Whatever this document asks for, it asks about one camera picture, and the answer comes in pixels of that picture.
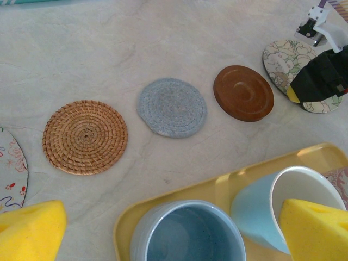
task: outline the yellow sponge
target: yellow sponge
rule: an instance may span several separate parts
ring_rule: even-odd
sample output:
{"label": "yellow sponge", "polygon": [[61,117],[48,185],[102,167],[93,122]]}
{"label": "yellow sponge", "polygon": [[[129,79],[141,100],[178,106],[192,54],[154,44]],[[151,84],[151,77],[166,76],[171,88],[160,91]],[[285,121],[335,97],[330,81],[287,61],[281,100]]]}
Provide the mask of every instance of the yellow sponge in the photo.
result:
{"label": "yellow sponge", "polygon": [[348,260],[348,212],[285,200],[280,227],[293,261]]}
{"label": "yellow sponge", "polygon": [[301,103],[296,93],[294,92],[294,89],[291,86],[288,88],[287,95],[292,102]]}
{"label": "yellow sponge", "polygon": [[48,201],[0,215],[1,261],[54,261],[67,226],[63,203]]}

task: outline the blue ceramic bowl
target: blue ceramic bowl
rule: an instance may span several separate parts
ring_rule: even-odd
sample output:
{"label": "blue ceramic bowl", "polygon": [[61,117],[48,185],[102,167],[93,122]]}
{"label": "blue ceramic bowl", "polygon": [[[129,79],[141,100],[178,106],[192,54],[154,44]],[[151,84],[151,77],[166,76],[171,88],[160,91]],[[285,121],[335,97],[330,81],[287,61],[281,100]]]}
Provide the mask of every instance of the blue ceramic bowl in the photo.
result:
{"label": "blue ceramic bowl", "polygon": [[199,200],[149,210],[137,224],[131,261],[245,261],[243,239],[231,218]]}

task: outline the mug rim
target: mug rim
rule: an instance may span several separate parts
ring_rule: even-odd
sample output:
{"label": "mug rim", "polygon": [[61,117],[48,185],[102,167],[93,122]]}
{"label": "mug rim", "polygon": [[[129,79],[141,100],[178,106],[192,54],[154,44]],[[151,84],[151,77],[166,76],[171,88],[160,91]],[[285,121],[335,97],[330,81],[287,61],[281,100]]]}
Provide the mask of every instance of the mug rim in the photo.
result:
{"label": "mug rim", "polygon": [[344,201],[342,200],[341,196],[339,195],[339,193],[337,192],[336,188],[331,184],[330,181],[328,181],[322,174],[320,174],[319,172],[308,168],[308,167],[304,167],[304,166],[291,166],[291,167],[287,167],[283,170],[281,170],[276,177],[274,178],[272,185],[271,185],[271,189],[270,189],[270,194],[269,194],[269,206],[270,206],[270,210],[271,210],[271,216],[272,216],[272,221],[278,231],[278,233],[281,235],[282,239],[283,239],[283,243],[286,243],[285,237],[283,235],[283,232],[281,230],[281,228],[278,225],[275,213],[274,213],[274,209],[273,209],[273,191],[274,191],[274,187],[278,181],[278,179],[285,173],[289,172],[289,171],[301,171],[303,175],[307,175],[309,177],[314,178],[314,180],[318,181],[319,183],[321,183],[322,185],[324,185],[326,187],[327,190],[329,190],[333,195],[336,194],[337,198],[341,199],[338,200],[339,204],[341,205],[341,209],[342,210],[346,210],[346,207],[344,205]]}
{"label": "mug rim", "polygon": [[209,213],[213,214],[215,217],[217,217],[220,221],[224,222],[225,225],[229,228],[229,233],[232,234],[235,239],[238,242],[238,246],[241,252],[241,260],[246,261],[246,250],[245,250],[245,244],[244,240],[240,234],[240,231],[238,230],[236,224],[231,219],[229,215],[227,215],[222,209],[220,209],[218,206],[202,200],[185,200],[185,201],[174,201],[165,203],[167,206],[163,206],[164,209],[161,211],[159,217],[157,217],[152,224],[149,226],[148,230],[149,233],[146,236],[146,244],[144,244],[144,261],[147,261],[147,255],[148,255],[148,248],[150,245],[150,241],[152,239],[153,233],[158,227],[158,225],[171,213],[173,213],[176,210],[187,208],[187,207],[197,207],[202,208],[208,211]]}

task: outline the light blue mug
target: light blue mug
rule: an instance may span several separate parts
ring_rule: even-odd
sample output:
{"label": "light blue mug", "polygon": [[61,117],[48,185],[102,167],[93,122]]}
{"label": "light blue mug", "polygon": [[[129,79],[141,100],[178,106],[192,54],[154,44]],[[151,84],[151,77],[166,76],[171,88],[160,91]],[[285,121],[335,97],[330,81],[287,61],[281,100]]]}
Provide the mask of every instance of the light blue mug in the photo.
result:
{"label": "light blue mug", "polygon": [[339,193],[323,175],[293,166],[258,179],[239,192],[231,205],[231,218],[255,243],[290,254],[279,227],[282,204],[288,198],[346,210]]}
{"label": "light blue mug", "polygon": [[131,261],[246,261],[243,239],[231,218],[200,200],[150,209],[130,244]]}

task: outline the floral print coaster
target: floral print coaster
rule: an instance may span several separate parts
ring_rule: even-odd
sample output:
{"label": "floral print coaster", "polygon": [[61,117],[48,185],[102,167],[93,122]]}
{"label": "floral print coaster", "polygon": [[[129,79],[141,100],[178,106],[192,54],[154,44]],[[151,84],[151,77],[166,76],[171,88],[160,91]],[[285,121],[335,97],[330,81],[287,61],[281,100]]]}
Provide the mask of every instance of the floral print coaster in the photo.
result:
{"label": "floral print coaster", "polygon": [[[263,63],[273,83],[286,95],[300,70],[316,57],[305,43],[283,40],[268,45],[263,52]],[[311,113],[328,113],[338,108],[342,97],[332,96],[321,102],[304,102],[303,109]]]}
{"label": "floral print coaster", "polygon": [[12,135],[0,127],[0,214],[23,206],[27,184],[23,152]]}
{"label": "floral print coaster", "polygon": [[348,167],[329,171],[324,176],[337,189],[346,209],[348,209]]}

